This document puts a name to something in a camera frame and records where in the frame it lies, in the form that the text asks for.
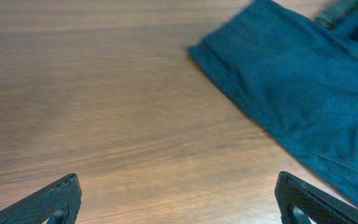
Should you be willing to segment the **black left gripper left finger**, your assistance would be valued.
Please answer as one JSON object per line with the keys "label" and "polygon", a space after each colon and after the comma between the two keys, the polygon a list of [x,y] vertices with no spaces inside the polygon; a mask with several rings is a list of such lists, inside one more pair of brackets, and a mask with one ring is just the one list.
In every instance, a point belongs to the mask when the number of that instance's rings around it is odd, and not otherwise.
{"label": "black left gripper left finger", "polygon": [[81,206],[76,174],[68,174],[0,211],[0,224],[76,222]]}

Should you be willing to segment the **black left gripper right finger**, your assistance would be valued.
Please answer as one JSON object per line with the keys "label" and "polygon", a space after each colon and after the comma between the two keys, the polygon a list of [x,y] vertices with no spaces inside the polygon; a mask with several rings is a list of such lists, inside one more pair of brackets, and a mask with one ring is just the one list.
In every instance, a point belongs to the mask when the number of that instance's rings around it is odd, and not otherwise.
{"label": "black left gripper right finger", "polygon": [[278,174],[275,198],[283,224],[358,224],[358,209],[289,172]]}

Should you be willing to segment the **dark blue shorts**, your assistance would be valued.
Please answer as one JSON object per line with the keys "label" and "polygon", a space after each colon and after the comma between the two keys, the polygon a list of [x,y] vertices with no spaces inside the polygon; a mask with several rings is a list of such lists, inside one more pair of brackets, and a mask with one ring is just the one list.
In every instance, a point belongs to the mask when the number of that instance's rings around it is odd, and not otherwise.
{"label": "dark blue shorts", "polygon": [[250,119],[358,206],[358,6],[325,27],[254,1],[188,52]]}

